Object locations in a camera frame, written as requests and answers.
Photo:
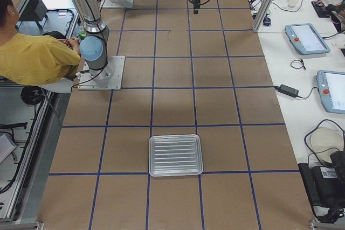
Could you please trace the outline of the silver ribbed metal tray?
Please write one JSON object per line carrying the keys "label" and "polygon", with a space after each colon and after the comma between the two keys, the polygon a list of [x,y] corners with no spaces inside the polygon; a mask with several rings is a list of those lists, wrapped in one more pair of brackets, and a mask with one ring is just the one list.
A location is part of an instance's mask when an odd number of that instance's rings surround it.
{"label": "silver ribbed metal tray", "polygon": [[160,135],[150,138],[149,174],[152,177],[193,176],[202,172],[202,148],[198,135]]}

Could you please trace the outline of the blue teach pendant upper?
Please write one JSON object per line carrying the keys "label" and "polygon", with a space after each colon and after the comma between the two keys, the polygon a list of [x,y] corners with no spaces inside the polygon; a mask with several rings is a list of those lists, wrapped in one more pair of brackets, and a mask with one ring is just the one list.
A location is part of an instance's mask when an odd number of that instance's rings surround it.
{"label": "blue teach pendant upper", "polygon": [[286,25],[285,33],[293,47],[302,55],[330,52],[324,39],[310,23]]}

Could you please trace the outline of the blue teach pendant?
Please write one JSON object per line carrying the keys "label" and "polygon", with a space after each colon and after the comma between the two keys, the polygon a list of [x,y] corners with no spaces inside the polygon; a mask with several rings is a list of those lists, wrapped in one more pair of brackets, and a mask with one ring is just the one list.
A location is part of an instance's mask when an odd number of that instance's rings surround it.
{"label": "blue teach pendant", "polygon": [[330,52],[324,39],[310,23],[286,25],[285,33],[293,47],[302,55]]}
{"label": "blue teach pendant", "polygon": [[316,82],[325,111],[344,114],[344,72],[319,70]]}

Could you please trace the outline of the black power adapter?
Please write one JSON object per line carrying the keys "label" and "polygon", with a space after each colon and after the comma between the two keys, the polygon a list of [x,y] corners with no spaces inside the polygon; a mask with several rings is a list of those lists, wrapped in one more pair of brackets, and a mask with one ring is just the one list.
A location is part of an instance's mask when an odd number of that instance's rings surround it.
{"label": "black power adapter", "polygon": [[290,97],[296,98],[299,96],[299,90],[286,85],[280,85],[279,92],[288,95]]}

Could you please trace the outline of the white chair seat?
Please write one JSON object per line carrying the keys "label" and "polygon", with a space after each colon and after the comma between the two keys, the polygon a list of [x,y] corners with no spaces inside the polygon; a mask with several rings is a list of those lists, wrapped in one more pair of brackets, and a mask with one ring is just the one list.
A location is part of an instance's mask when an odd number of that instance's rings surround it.
{"label": "white chair seat", "polygon": [[46,85],[41,85],[40,88],[61,94],[69,94],[71,92],[71,87],[73,86],[73,80],[69,78],[61,78],[55,83],[50,83]]}

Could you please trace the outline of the blue teach pendant lower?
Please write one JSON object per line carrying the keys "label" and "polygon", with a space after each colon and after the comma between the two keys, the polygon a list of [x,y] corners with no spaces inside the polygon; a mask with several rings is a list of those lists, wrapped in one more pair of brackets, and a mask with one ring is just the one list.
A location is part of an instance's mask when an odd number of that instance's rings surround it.
{"label": "blue teach pendant lower", "polygon": [[344,72],[319,70],[316,82],[325,111],[344,114]]}

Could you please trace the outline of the person in yellow shirt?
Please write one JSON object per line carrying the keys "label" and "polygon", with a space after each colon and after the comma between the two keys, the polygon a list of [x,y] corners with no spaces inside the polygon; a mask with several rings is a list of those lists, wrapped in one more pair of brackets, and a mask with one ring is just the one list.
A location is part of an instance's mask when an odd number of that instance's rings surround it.
{"label": "person in yellow shirt", "polygon": [[18,20],[12,0],[1,0],[1,76],[28,86],[73,79],[81,59],[78,39],[21,34]]}

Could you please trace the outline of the black equipment box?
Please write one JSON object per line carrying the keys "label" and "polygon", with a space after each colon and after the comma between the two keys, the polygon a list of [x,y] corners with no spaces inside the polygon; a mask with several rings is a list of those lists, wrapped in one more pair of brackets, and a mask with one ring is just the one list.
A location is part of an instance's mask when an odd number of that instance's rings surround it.
{"label": "black equipment box", "polygon": [[316,219],[333,224],[344,217],[344,183],[334,169],[298,164],[308,201]]}

